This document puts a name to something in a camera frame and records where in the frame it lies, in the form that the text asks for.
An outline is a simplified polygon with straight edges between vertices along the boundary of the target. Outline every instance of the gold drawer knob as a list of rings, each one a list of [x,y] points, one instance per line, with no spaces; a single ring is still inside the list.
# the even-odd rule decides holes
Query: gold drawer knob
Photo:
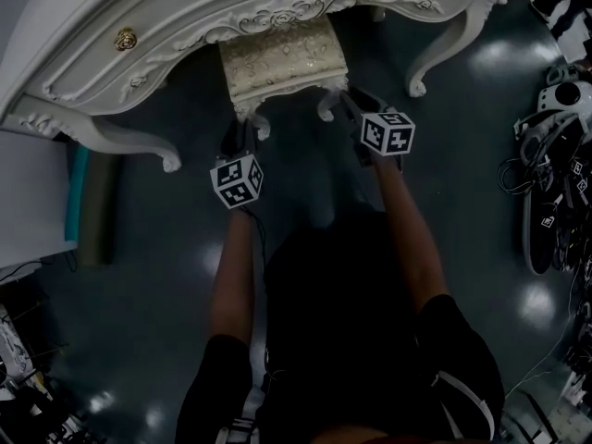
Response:
[[[117,34],[115,39],[115,47],[118,51],[125,51],[126,49],[133,48],[138,42],[136,33],[133,32],[132,28],[124,28]]]

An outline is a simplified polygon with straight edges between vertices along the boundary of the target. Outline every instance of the sleeve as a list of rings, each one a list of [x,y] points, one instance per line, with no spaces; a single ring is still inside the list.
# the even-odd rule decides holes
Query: sleeve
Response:
[[[504,392],[498,366],[486,343],[464,319],[456,301],[441,295],[427,302],[418,315],[415,336],[430,369],[447,372],[485,400],[499,428]],[[463,411],[460,415],[465,416],[466,426],[470,427],[472,413]]]
[[[212,337],[177,421],[176,444],[214,444],[240,417],[253,385],[249,348],[231,336]]]

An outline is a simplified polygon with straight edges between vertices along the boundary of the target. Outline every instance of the glossy floor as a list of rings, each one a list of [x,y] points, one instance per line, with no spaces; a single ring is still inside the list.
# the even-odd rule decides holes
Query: glossy floor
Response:
[[[417,125],[405,178],[436,237],[450,289],[510,389],[549,351],[567,315],[569,276],[534,277],[526,270],[521,200],[496,181],[499,163],[515,153],[512,125],[534,110],[542,71],[561,60],[559,49],[527,0],[511,0],[494,8],[473,45],[429,72],[424,98],[410,99],[405,70],[446,25],[395,14],[372,24],[365,8],[332,20],[350,80],[392,101]],[[348,196],[380,208],[372,172],[360,169],[352,153],[343,113],[330,124],[316,116],[320,96],[312,89],[263,106],[273,132],[260,153],[265,196],[257,209],[270,252],[304,221],[327,225]],[[53,373],[109,442],[173,440],[207,339],[228,217],[208,170],[231,116],[217,49],[206,47],[177,68],[164,90],[117,117],[169,138],[184,166],[168,175],[154,156],[125,159],[114,263],[76,274],[56,265],[38,275],[70,344]],[[263,349],[263,300],[260,294],[253,358]],[[551,358],[541,370],[553,364]],[[543,389],[545,383],[529,385]],[[549,402],[557,397],[556,386],[543,391]]]

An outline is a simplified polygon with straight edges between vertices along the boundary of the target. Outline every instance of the teal object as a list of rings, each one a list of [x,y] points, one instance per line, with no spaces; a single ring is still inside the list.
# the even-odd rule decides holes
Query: teal object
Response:
[[[68,207],[66,209],[66,241],[78,241],[80,226],[80,206],[82,204],[82,188],[84,187],[84,173],[89,159],[89,150],[80,145],[74,158],[74,166],[70,175],[70,190],[68,193]]]

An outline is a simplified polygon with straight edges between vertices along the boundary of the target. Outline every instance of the desk drawer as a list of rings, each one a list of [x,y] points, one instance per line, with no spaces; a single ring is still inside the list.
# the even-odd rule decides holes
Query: desk drawer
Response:
[[[240,1],[243,0],[106,2],[94,18],[72,35],[26,92],[60,105],[83,105],[179,29]],[[120,41],[123,44],[117,49],[117,36],[124,29],[129,29],[130,39]]]

